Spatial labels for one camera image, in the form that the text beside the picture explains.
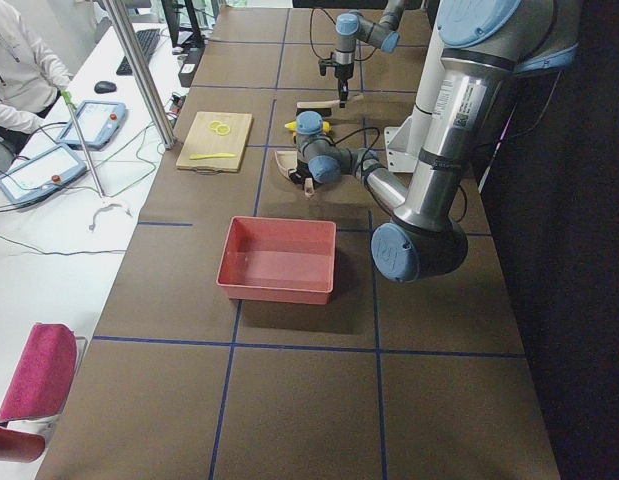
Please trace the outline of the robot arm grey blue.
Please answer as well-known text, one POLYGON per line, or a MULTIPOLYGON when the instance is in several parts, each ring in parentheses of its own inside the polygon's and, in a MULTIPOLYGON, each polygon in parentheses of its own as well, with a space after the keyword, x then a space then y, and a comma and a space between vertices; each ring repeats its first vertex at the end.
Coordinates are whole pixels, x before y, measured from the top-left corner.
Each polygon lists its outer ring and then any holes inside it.
POLYGON ((348 82, 353 77, 358 42, 386 53, 392 53, 400 39, 398 27, 405 10, 405 1, 388 1, 378 22, 366 19, 359 11, 340 14, 335 22, 337 40, 328 58, 318 60, 319 72, 325 76, 334 70, 337 80, 338 105, 344 108, 349 97, 348 82))
POLYGON ((443 1, 432 28, 411 115, 385 136, 388 155, 409 161, 403 185, 366 149, 338 147, 322 116, 296 119, 297 183, 356 177, 390 221, 371 240, 376 268, 395 282, 439 276, 464 261, 468 242, 449 211, 502 83, 559 71, 575 57, 578 1, 443 1))

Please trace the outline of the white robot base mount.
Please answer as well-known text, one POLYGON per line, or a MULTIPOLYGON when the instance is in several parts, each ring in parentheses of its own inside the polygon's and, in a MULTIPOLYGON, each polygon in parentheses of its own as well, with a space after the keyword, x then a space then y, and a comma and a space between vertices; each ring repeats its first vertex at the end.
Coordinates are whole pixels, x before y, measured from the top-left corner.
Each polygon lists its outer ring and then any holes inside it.
POLYGON ((408 151, 410 127, 385 127, 384 143, 387 168, 394 173, 411 174, 416 165, 416 157, 408 151))

